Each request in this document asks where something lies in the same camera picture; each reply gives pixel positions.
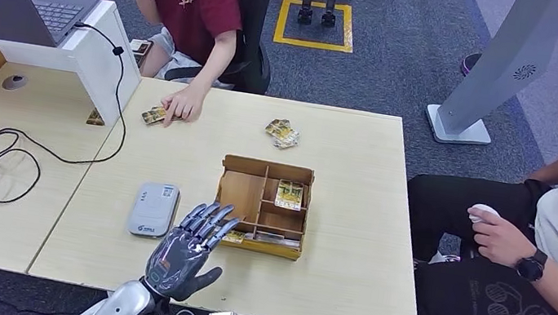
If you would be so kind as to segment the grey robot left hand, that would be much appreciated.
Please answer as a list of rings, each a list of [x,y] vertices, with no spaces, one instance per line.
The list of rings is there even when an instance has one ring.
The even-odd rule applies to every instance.
[[[218,202],[193,208],[149,256],[141,280],[145,287],[155,295],[182,302],[216,282],[223,274],[220,267],[206,273],[201,269],[210,253],[239,224],[237,217],[220,223],[233,210],[232,204]]]

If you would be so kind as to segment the person's left hand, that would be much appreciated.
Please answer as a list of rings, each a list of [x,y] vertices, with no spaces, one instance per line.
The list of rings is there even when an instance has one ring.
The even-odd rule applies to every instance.
[[[519,260],[530,258],[537,247],[511,222],[478,207],[467,212],[479,219],[472,225],[478,252],[502,266],[515,267]]]
[[[204,85],[189,83],[184,89],[162,98],[162,107],[166,110],[163,126],[169,126],[179,119],[182,122],[193,122],[202,114],[203,103],[209,91]]]

